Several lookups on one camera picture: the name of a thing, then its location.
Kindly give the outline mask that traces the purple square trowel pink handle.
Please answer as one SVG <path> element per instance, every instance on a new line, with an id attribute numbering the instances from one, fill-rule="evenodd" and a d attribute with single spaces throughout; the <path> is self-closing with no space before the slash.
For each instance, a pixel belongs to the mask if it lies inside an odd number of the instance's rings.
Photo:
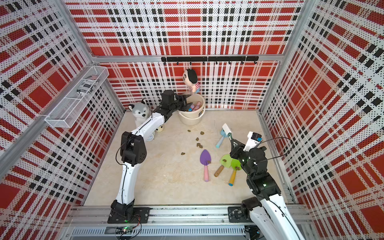
<path id="1" fill-rule="evenodd" d="M 193 111 L 197 111 L 200 107 L 201 107 L 202 103 L 201 102 L 197 102 Z"/>

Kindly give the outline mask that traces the light blue hand trowel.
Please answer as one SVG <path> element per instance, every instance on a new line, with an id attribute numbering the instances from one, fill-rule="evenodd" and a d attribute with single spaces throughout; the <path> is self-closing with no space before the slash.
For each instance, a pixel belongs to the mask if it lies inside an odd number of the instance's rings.
<path id="1" fill-rule="evenodd" d="M 228 137 L 228 135 L 226 134 L 224 129 L 221 130 L 220 134 L 221 134 L 221 138 L 217 142 L 216 148 L 220 148 L 220 146 L 222 145 L 224 139 Z"/>

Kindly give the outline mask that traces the white brush green handle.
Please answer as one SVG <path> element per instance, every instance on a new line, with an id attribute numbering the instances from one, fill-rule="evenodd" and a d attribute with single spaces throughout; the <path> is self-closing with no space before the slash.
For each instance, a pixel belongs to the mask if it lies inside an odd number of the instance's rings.
<path id="1" fill-rule="evenodd" d="M 233 139 L 233 135 L 232 135 L 232 130 L 229 128 L 229 126 L 227 124 L 223 124 L 222 129 L 224 130 L 226 136 L 231 141 L 231 145 L 233 145 L 234 139 Z"/>

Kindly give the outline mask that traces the purple pointed trowel row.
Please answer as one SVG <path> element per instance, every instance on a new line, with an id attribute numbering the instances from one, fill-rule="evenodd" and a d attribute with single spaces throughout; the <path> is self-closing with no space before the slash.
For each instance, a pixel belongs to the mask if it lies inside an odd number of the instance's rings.
<path id="1" fill-rule="evenodd" d="M 204 181 L 208 182 L 210 180 L 208 165 L 211 163 L 211 155 L 207 150 L 201 153 L 200 163 L 204 166 Z"/>

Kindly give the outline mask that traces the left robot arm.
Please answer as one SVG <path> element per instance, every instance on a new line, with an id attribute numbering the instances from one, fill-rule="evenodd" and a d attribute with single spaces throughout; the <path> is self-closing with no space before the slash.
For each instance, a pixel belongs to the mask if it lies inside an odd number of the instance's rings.
<path id="1" fill-rule="evenodd" d="M 178 95 L 172 90 L 162 93 L 160 105 L 149 114 L 149 118 L 132 132 L 122 134 L 118 153 L 123 166 L 122 179 L 116 199 L 111 204 L 110 216 L 118 216 L 122 221 L 134 218 L 135 185 L 141 164 L 147 157 L 146 140 L 162 126 L 176 111 L 187 111 L 191 94 Z"/>

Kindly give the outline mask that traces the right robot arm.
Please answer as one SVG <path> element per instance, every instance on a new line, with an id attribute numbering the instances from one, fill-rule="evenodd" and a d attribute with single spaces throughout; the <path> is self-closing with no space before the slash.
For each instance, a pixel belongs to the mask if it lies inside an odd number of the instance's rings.
<path id="1" fill-rule="evenodd" d="M 265 147 L 250 147 L 231 140 L 230 156 L 240 161 L 247 174 L 247 185 L 255 195 L 242 201 L 243 217 L 252 221 L 267 240 L 303 240 L 304 236 L 293 220 L 281 190 L 268 173 Z"/>

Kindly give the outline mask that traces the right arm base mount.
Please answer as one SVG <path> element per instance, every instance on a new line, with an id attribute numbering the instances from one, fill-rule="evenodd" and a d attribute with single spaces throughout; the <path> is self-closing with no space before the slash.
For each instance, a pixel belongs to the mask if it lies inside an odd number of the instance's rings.
<path id="1" fill-rule="evenodd" d="M 250 212 L 256 207 L 261 207 L 256 197 L 243 200 L 240 206 L 228 207 L 228 218 L 230 223 L 251 223 Z"/>

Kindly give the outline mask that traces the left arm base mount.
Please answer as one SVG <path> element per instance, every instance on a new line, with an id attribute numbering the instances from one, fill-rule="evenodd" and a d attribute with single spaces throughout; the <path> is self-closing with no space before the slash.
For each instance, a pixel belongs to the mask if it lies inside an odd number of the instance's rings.
<path id="1" fill-rule="evenodd" d="M 146 224 L 150 210 L 147 207 L 134 207 L 134 201 L 128 205 L 123 205 L 114 200 L 111 204 L 108 224 Z"/>

